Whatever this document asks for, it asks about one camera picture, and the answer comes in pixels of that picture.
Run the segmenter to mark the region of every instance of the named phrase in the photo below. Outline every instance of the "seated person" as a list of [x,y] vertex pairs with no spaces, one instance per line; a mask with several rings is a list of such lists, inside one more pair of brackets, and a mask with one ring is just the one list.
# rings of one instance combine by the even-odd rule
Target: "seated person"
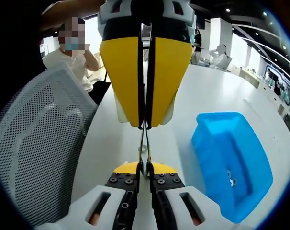
[[278,96],[281,96],[280,82],[279,82],[279,81],[278,81],[277,84],[275,85],[274,92],[275,92],[275,94],[277,94]]
[[209,54],[213,57],[210,62],[210,68],[213,69],[225,69],[228,66],[227,47],[224,44],[220,44],[216,49],[210,50]]
[[86,69],[97,71],[99,64],[88,50],[89,44],[84,43],[84,20],[81,18],[67,20],[59,28],[58,34],[60,48],[43,58],[44,65],[51,68],[59,63],[66,63],[84,90],[92,97],[93,85],[85,76]]

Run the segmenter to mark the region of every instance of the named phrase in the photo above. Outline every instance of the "white shirt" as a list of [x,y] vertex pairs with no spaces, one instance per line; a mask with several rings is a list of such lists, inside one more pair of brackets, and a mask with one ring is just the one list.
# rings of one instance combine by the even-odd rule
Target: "white shirt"
[[60,49],[56,49],[55,51],[47,54],[43,58],[43,63],[48,69],[60,63],[67,64],[75,74],[77,80],[84,88],[84,90],[90,92],[93,89],[93,85],[85,76],[86,73],[85,62],[86,60],[83,54],[80,53],[76,56],[71,57],[62,53]]
[[213,57],[210,62],[210,68],[213,69],[224,69],[228,65],[228,56],[226,54],[218,54],[216,50],[210,50],[209,54]]

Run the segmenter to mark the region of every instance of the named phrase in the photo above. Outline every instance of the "black hair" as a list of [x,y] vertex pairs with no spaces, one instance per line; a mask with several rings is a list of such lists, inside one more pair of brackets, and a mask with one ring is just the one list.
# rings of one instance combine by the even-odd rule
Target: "black hair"
[[[85,22],[84,22],[84,20],[82,19],[82,18],[78,18],[78,24],[84,24]],[[60,27],[59,27],[59,29],[58,29],[58,32],[59,31],[65,31],[65,23],[63,23]]]

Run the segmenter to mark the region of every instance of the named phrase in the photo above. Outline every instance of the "face mask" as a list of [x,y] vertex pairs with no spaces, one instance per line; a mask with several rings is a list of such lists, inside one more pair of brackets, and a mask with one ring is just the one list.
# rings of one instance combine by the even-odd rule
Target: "face mask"
[[65,38],[65,50],[79,50],[79,40],[78,37],[66,37]]
[[64,49],[65,50],[78,50],[79,44],[77,43],[65,43]]

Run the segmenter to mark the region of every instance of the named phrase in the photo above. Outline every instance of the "bolt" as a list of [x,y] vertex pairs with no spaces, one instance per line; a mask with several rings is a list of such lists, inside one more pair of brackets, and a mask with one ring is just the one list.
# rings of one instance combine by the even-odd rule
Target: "bolt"
[[164,184],[164,183],[165,183],[165,180],[163,179],[158,180],[158,184]]
[[122,207],[123,207],[123,208],[128,208],[128,207],[129,207],[129,204],[127,204],[127,203],[122,203]]
[[131,179],[127,179],[127,180],[125,180],[125,183],[126,183],[126,184],[132,184],[132,183],[133,183],[133,180],[131,180]]
[[111,177],[111,178],[109,179],[109,181],[114,183],[114,182],[117,182],[117,179],[116,179],[115,177]]
[[142,154],[146,153],[147,152],[147,145],[142,145],[142,147],[139,146],[138,150],[139,150],[139,152],[141,150],[141,153]]
[[181,180],[179,178],[174,178],[173,182],[179,183]]

